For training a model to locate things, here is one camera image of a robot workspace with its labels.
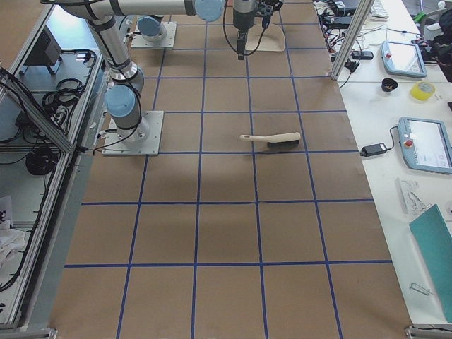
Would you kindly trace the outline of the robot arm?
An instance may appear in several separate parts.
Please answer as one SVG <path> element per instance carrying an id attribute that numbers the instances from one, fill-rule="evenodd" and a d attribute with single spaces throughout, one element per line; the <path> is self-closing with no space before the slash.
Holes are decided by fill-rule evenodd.
<path id="1" fill-rule="evenodd" d="M 42 1 L 42 4 L 58 5 L 65 12 L 86 20 L 102 56 L 109 64 L 109 74 L 115 83 L 126 83 L 138 73 L 138 67 L 130 59 L 118 28 L 117 16 L 132 15 L 198 16 L 206 22 L 216 21 L 223 15 L 225 1 Z M 248 31 L 255 18 L 262 19 L 266 30 L 271 16 L 283 6 L 282 1 L 234 1 L 233 25 L 238 29 L 237 46 L 233 51 L 239 60 L 247 57 L 245 52 Z"/>
<path id="2" fill-rule="evenodd" d="M 256 13 L 256 0 L 234 0 L 233 1 L 233 25 L 237 32 L 237 56 L 243 60 L 247 43 L 248 31 L 254 26 Z"/>

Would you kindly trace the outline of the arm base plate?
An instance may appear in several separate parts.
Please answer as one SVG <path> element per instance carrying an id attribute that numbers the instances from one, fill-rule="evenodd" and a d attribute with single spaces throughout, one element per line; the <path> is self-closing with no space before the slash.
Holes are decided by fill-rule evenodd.
<path id="1" fill-rule="evenodd" d="M 161 22 L 146 27 L 144 23 L 137 23 L 132 49 L 172 49 L 175 43 L 177 24 L 175 22 Z"/>
<path id="2" fill-rule="evenodd" d="M 142 113 L 141 123 L 134 133 L 126 138 L 132 131 L 117 130 L 113 118 L 109 121 L 109 129 L 115 129 L 113 133 L 106 135 L 107 146 L 102 148 L 102 154 L 106 156 L 156 156 L 160 150 L 163 111 L 145 111 Z"/>

